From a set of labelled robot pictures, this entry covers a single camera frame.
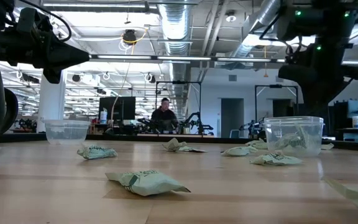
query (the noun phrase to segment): column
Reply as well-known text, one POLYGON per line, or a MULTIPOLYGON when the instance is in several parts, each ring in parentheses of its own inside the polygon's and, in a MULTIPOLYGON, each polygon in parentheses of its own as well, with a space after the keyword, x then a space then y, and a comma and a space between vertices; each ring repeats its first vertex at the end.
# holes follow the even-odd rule
POLYGON ((49 83, 44 75, 42 75, 37 133, 45 131, 43 120, 63 119, 65 112, 66 79, 66 70, 62 71, 59 84, 49 83))

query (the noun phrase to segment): clear plastic bin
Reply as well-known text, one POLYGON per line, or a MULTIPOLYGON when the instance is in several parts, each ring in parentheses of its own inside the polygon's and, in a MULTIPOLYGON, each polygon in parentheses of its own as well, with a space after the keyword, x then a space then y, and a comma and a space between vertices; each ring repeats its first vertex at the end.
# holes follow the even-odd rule
POLYGON ((296 157, 317 156, 321 152, 324 119, 312 116, 266 118, 267 147, 296 157))
POLYGON ((45 120, 47 139, 50 144, 76 145, 85 141, 89 121, 45 120))

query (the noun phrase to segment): ventilation duct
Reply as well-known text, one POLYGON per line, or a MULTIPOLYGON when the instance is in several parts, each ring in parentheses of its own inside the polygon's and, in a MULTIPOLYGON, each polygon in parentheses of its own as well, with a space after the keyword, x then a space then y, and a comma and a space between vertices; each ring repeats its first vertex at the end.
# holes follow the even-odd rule
MULTIPOLYGON (((280 0, 264 0, 260 6, 260 10, 247 17, 244 25, 242 27, 242 33, 244 34, 244 40, 237 47, 235 51, 230 55, 230 57, 235 58, 244 58, 247 57, 249 52, 255 45, 247 38, 247 36, 256 31, 257 29, 268 26, 274 19, 277 11, 280 8, 280 0)), ((222 68, 233 70, 238 68, 246 68, 244 64, 241 63, 229 63, 223 65, 222 68)))
MULTIPOLYGON (((162 17, 162 31, 164 39, 187 40, 190 36, 190 12, 191 6, 181 4, 158 5, 162 17)), ((189 55, 189 43, 167 42, 165 49, 168 55, 186 56, 189 55)), ((188 81, 190 79, 190 65, 185 63, 170 63, 170 78, 173 81, 188 81)), ((173 95, 177 104, 178 114, 183 115, 186 104, 186 93, 188 85, 174 85, 173 95)))

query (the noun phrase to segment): man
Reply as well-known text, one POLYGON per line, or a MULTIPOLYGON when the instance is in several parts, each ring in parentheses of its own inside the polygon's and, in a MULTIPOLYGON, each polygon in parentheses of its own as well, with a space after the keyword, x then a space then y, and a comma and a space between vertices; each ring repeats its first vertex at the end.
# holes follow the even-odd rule
POLYGON ((172 110, 169 109, 169 100, 163 98, 161 100, 161 106, 152 113, 152 121, 154 121, 158 130, 162 133, 163 131, 173 131, 173 127, 178 127, 178 120, 172 110))

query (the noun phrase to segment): computer monitor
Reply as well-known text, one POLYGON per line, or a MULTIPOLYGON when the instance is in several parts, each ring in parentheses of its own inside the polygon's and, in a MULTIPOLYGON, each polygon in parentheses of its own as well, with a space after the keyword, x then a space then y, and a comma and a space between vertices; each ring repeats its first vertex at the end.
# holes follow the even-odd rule
MULTIPOLYGON (((99 100, 99 119, 103 108, 107 109, 107 119, 111 119, 111 108, 116 100, 115 97, 103 97, 99 100)), ((114 120, 135 119, 136 97, 119 97, 114 106, 114 120)))

